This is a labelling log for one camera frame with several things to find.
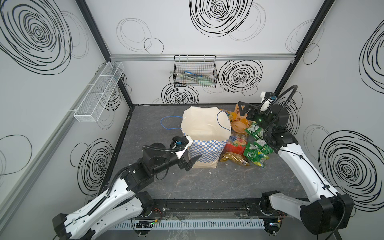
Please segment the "yellow snack bag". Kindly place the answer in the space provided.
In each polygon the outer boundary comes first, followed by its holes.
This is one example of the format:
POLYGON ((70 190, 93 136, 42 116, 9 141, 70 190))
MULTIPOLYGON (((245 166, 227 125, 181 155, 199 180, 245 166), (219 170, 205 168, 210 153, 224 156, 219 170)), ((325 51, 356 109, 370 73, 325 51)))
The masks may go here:
POLYGON ((229 118, 229 121, 231 123, 234 123, 234 122, 238 121, 238 114, 237 113, 231 112, 229 110, 224 110, 224 109, 221 109, 221 111, 227 114, 227 116, 229 118))

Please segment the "orange potato chip bag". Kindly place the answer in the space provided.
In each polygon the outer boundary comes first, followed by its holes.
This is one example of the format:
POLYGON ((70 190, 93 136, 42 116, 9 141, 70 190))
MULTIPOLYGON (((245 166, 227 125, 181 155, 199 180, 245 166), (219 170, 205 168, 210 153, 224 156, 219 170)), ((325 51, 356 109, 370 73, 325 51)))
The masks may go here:
POLYGON ((238 121, 231 123, 232 130, 239 134, 245 134, 245 129, 247 129, 252 122, 239 114, 238 104, 236 104, 234 112, 238 114, 238 121))

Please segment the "green snack bag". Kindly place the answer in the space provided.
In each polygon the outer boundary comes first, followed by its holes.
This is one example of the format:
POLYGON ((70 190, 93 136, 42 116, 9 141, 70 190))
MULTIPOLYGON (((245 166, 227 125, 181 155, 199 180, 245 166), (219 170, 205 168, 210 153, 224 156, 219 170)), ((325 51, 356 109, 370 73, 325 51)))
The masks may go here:
POLYGON ((251 123, 251 125, 247 129, 245 129, 245 132, 256 140, 264 139, 264 129, 259 127, 256 123, 251 123))
POLYGON ((248 143, 243 152, 243 156, 248 159, 250 163, 261 168, 265 167, 265 161, 270 157, 264 154, 256 145, 248 143))
POLYGON ((261 150, 265 155, 269 155, 274 152, 274 150, 262 139, 255 141, 255 145, 261 150))

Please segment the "blue checkered paper bag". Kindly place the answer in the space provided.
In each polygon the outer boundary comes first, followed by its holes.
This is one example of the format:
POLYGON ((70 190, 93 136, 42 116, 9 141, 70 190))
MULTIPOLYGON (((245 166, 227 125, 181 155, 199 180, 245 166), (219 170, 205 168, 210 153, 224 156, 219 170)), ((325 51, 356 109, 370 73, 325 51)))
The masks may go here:
POLYGON ((167 130, 180 129, 183 136, 192 143, 187 152, 190 159, 200 156, 194 164, 196 169, 215 169, 231 134, 228 114, 217 107, 189 107, 179 117, 179 127, 164 127, 167 130))

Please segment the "red gold snack bag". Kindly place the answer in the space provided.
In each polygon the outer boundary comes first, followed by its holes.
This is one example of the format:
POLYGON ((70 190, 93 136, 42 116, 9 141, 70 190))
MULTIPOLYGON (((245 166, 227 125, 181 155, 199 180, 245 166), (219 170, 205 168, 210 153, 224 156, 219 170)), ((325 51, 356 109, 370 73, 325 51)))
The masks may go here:
POLYGON ((249 166, 249 161, 243 155, 247 144, 247 135, 232 133, 221 153, 220 162, 232 161, 240 166, 249 166))

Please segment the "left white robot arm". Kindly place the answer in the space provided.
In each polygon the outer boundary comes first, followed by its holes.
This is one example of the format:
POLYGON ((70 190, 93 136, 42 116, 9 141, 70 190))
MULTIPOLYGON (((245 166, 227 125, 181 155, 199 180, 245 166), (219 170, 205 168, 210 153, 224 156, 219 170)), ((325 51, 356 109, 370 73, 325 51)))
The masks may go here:
POLYGON ((177 137, 169 148, 160 143, 144 145, 142 158, 119 170, 103 193, 79 210, 53 218, 54 238, 95 240, 125 220, 150 215, 154 202, 143 189, 174 165, 189 171, 201 158, 197 155, 186 161, 183 157, 192 143, 189 137, 177 137))

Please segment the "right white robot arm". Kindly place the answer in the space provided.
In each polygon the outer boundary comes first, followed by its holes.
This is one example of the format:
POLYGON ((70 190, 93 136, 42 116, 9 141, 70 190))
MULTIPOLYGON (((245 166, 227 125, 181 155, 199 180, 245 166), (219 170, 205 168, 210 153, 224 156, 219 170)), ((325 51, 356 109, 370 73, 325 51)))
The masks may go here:
POLYGON ((265 215, 283 212, 300 220, 313 235, 329 233, 348 226, 354 201, 340 194, 305 155, 295 136, 287 130, 288 102, 297 92, 293 85, 277 96, 264 92, 258 105, 239 102, 240 115, 263 129, 263 140, 290 167, 307 194, 307 201, 292 198, 279 191, 262 194, 261 211, 265 215))

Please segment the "green pouch in basket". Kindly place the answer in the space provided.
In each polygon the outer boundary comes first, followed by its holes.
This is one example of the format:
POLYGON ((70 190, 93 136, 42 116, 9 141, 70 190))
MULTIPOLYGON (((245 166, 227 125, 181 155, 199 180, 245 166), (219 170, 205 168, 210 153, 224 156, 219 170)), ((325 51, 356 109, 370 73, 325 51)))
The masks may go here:
POLYGON ((212 79, 211 77, 198 76, 195 78, 195 80, 197 82, 198 87, 211 88, 216 86, 215 80, 212 79))

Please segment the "blue item in basket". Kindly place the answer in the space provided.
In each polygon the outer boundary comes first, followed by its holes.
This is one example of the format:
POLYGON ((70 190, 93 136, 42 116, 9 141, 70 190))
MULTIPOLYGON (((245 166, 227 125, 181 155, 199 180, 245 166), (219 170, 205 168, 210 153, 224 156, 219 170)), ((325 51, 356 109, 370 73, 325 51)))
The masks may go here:
POLYGON ((200 75, 197 75, 197 74, 188 72, 188 71, 184 71, 184 74, 185 74, 186 76, 190 76, 190 77, 199 77, 199 76, 200 76, 200 75))

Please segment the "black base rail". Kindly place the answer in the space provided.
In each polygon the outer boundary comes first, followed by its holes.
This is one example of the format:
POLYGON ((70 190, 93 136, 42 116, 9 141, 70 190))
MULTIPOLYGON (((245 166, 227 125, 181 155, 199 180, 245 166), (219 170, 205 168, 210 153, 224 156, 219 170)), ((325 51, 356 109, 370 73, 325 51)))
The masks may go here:
POLYGON ((295 199, 284 194, 247 199, 155 199, 153 206, 135 219, 143 221, 158 219, 164 222, 173 218, 179 220, 224 217, 278 219, 288 215, 301 220, 301 210, 307 204, 309 202, 305 198, 295 199))

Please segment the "clear acrylic wall shelf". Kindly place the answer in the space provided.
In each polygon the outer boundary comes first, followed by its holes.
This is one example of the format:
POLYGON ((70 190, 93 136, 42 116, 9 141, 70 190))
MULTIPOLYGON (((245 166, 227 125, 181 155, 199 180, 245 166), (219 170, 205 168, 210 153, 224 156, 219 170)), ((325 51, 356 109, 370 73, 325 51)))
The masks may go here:
POLYGON ((124 66, 121 62, 101 64, 91 88, 74 113, 74 118, 78 122, 98 122, 123 72, 124 66))

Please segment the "aluminium wall rail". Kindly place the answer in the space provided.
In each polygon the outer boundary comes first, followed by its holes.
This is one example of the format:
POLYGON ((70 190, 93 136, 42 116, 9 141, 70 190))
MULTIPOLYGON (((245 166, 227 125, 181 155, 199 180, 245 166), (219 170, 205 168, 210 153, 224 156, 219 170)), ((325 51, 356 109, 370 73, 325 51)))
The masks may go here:
POLYGON ((153 61, 294 61, 295 54, 161 54, 161 55, 111 55, 117 62, 153 62, 153 61))

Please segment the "right black corner post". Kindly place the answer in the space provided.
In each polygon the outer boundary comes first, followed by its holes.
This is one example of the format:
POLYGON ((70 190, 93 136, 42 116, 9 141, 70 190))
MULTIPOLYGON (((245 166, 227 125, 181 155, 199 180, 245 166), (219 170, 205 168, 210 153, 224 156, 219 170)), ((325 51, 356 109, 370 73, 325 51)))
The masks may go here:
POLYGON ((332 8, 333 4, 335 3, 335 0, 325 0, 319 9, 316 17, 313 20, 313 23, 309 27, 306 35, 304 36, 300 46, 298 47, 298 50, 296 52, 295 60, 289 64, 288 68, 286 69, 285 73, 283 74, 282 79, 280 80, 277 88, 275 89, 275 93, 279 96, 281 92, 283 91, 285 85, 287 84, 288 80, 290 79, 292 73, 294 72, 295 68, 300 62, 300 59, 305 53, 305 50, 310 45, 311 40, 314 38, 315 34, 318 32, 321 24, 323 23, 324 19, 326 18, 327 14, 329 13, 330 9, 332 8))

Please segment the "black corner frame post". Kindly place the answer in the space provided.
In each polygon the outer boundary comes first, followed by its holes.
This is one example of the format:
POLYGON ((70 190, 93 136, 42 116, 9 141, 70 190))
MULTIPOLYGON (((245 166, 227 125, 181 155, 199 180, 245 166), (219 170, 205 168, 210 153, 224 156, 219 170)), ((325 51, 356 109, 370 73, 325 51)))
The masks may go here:
MULTIPOLYGON (((92 16, 92 13, 89 9, 89 6, 88 4, 86 3, 85 0, 75 0, 80 12, 82 13, 83 15, 83 18, 85 19, 87 25, 88 25, 88 28, 90 29, 92 35, 93 35, 93 38, 94 40, 96 41, 96 44, 104 58, 104 60, 106 62, 110 62, 111 61, 111 54, 110 54, 110 51, 108 50, 108 47, 99 31, 99 28, 92 16)), ((124 100, 126 101, 126 103, 128 104, 128 107, 131 109, 131 110, 134 110, 135 106, 134 104, 132 103, 132 100, 128 94, 128 91, 126 89, 126 87, 124 86, 123 82, 122 81, 118 81, 118 86, 119 86, 119 89, 120 91, 122 92, 123 94, 123 98, 124 100)))

